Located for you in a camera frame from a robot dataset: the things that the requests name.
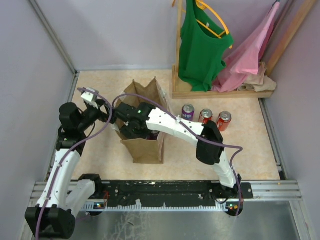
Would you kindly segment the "tan canvas tote bag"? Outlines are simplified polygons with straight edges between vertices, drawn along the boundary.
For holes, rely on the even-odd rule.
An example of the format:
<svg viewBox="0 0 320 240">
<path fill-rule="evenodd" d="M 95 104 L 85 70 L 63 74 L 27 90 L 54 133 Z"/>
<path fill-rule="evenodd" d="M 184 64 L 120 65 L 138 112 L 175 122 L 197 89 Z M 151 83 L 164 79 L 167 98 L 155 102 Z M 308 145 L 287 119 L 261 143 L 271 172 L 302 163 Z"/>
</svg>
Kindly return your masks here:
<svg viewBox="0 0 320 240">
<path fill-rule="evenodd" d="M 169 99 L 156 77 L 154 77 L 147 86 L 142 86 L 139 82 L 132 81 L 123 93 L 141 95 L 161 105 L 169 112 L 172 112 Z M 120 142 L 127 148 L 134 163 L 162 164 L 164 162 L 165 133 L 160 133 L 155 140 L 151 140 L 149 136 L 130 139 L 121 133 L 121 128 L 124 126 L 124 122 L 120 119 L 117 119 L 115 124 L 113 124 L 116 134 L 120 137 Z"/>
</svg>

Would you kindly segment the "red coke can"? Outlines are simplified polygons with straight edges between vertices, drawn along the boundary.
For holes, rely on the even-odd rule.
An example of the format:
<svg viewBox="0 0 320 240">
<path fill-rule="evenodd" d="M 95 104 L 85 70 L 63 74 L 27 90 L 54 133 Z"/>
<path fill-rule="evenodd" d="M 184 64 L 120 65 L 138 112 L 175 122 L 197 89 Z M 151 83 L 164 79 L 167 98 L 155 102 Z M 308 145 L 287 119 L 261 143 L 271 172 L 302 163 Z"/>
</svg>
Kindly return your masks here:
<svg viewBox="0 0 320 240">
<path fill-rule="evenodd" d="M 198 122 L 206 124 L 208 121 L 211 121 L 212 118 L 213 112 L 210 109 L 205 108 L 200 112 Z"/>
</svg>

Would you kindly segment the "red cola can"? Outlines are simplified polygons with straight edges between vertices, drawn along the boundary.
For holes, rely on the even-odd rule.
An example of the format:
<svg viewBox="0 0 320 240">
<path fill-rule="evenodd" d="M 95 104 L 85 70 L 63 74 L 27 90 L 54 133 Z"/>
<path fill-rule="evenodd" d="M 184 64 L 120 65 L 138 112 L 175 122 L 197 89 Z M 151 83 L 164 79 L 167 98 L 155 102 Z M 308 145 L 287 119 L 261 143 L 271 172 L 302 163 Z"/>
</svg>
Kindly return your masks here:
<svg viewBox="0 0 320 240">
<path fill-rule="evenodd" d="M 225 131 L 232 121 L 232 115 L 228 111 L 222 111 L 217 118 L 216 125 L 220 132 Z"/>
</svg>

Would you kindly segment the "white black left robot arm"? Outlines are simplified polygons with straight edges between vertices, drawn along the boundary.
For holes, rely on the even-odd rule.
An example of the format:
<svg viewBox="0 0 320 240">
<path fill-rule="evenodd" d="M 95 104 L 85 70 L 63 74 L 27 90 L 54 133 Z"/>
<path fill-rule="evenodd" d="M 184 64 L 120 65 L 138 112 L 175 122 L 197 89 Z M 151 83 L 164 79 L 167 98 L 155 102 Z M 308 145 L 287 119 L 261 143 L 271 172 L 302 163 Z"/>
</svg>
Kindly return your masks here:
<svg viewBox="0 0 320 240">
<path fill-rule="evenodd" d="M 85 131 L 96 121 L 110 122 L 112 107 L 108 101 L 97 99 L 86 103 L 80 111 L 73 102 L 59 108 L 61 126 L 52 171 L 45 189 L 34 207 L 28 207 L 25 220 L 39 240 L 69 239 L 75 230 L 76 218 L 90 197 L 101 197 L 104 192 L 101 178 L 97 174 L 85 174 L 69 192 L 74 170 L 81 159 L 86 142 L 93 136 Z"/>
</svg>

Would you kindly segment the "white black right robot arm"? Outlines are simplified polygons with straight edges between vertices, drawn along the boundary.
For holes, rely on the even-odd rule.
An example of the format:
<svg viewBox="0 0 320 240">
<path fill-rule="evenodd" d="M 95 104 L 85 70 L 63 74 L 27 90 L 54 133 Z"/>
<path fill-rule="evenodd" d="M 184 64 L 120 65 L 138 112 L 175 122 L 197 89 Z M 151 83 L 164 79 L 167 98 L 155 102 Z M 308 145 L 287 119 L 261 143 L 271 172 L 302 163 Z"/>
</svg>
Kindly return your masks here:
<svg viewBox="0 0 320 240">
<path fill-rule="evenodd" d="M 163 107 L 142 102 L 138 107 L 124 102 L 113 109 L 113 120 L 120 120 L 120 133 L 126 139 L 145 139 L 153 131 L 184 140 L 196 148 L 196 159 L 213 168 L 218 176 L 221 191 L 229 198 L 241 192 L 240 176 L 234 172 L 217 125 L 181 119 Z"/>
</svg>

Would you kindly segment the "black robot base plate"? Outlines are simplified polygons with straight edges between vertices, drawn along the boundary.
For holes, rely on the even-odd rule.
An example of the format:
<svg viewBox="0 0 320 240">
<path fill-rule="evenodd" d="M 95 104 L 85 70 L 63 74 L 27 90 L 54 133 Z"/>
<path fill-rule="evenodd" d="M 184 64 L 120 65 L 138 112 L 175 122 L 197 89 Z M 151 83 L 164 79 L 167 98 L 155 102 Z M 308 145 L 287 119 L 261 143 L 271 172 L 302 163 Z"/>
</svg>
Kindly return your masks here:
<svg viewBox="0 0 320 240">
<path fill-rule="evenodd" d="M 252 199 L 251 184 L 242 182 L 241 193 L 222 186 L 218 181 L 103 181 L 90 200 L 101 200 L 107 207 L 132 207 L 140 201 L 143 207 L 214 207 L 215 200 Z"/>
</svg>

